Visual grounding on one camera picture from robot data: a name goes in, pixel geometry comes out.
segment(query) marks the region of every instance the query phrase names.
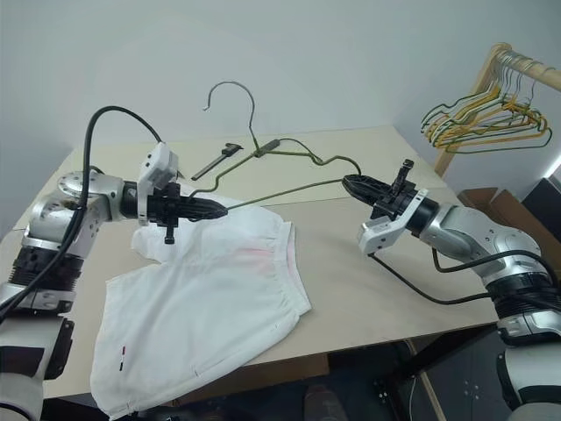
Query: wooden rack pole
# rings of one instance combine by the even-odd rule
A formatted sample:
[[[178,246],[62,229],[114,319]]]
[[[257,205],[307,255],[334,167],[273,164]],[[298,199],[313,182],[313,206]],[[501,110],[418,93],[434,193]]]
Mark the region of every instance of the wooden rack pole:
[[[489,55],[487,56],[483,67],[479,71],[475,85],[473,85],[473,89],[471,92],[472,94],[483,92],[483,90],[487,88],[490,81],[494,77],[494,61],[496,60],[497,56],[504,51],[511,50],[512,47],[504,42],[495,44],[491,48],[491,51],[489,52]],[[561,71],[556,69],[548,70],[549,67],[541,63],[536,63],[532,66],[528,66],[529,62],[531,61],[533,60],[528,58],[526,60],[518,60],[507,63],[505,64],[505,66],[521,72],[527,77],[535,79],[538,82],[541,82],[544,85],[547,85],[561,92]],[[441,150],[435,162],[435,172],[439,176],[442,177],[444,175],[453,157],[454,153],[447,153],[446,151]]]

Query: fabric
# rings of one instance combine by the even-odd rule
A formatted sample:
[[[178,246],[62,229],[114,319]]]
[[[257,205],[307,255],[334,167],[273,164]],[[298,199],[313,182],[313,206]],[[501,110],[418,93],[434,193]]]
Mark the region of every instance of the fabric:
[[[310,309],[294,227],[278,215],[247,207],[183,222],[171,247],[162,233],[144,227],[132,241],[162,264],[107,283],[90,383],[110,419],[230,373],[285,338]]]

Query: table surface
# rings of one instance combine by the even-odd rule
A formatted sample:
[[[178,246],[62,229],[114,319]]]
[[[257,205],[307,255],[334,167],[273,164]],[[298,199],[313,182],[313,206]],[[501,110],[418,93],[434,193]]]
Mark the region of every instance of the table surface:
[[[364,174],[387,182],[394,179],[405,158],[413,159],[415,168],[410,177],[413,182],[430,189],[430,196],[435,200],[458,202],[432,168],[391,126],[305,133],[298,135],[298,139],[321,157],[344,153],[359,162]],[[242,139],[208,139],[170,146],[179,155],[182,172],[191,176],[190,173],[217,155],[225,141],[248,143]],[[283,149],[295,150],[292,145],[287,146],[283,145]],[[147,144],[94,146],[92,163],[107,174],[135,180],[138,164],[152,147]],[[81,151],[76,150],[68,156],[42,193],[51,191],[60,175],[80,167],[80,154]],[[241,153],[237,155],[238,159],[242,156]],[[338,178],[351,170],[345,163],[316,168],[309,160],[299,157],[267,156],[250,161],[230,179],[226,177],[218,193],[250,199],[299,184]],[[193,185],[210,185],[207,177]],[[339,184],[279,197],[273,203],[269,209],[295,224],[297,266],[312,310],[302,317],[286,339],[250,364],[447,332],[496,319],[494,307],[488,300],[456,306],[431,303],[361,255],[356,234],[370,211],[364,204],[349,198]],[[25,221],[24,214],[15,229],[25,227]],[[84,263],[82,278],[76,287],[75,305],[68,315],[76,324],[73,348],[63,375],[45,383],[46,397],[89,392],[89,372],[103,314],[104,282],[142,268],[149,261],[130,248],[131,235],[137,227],[136,221],[124,221],[107,224],[99,232],[93,251]],[[12,231],[0,244],[0,276],[3,276],[0,279],[7,279],[22,235],[22,231]],[[470,271],[439,274],[432,266],[430,249],[408,234],[380,253],[380,257],[434,296],[453,298],[484,290],[478,276]],[[443,261],[443,264],[451,264],[445,258]]]

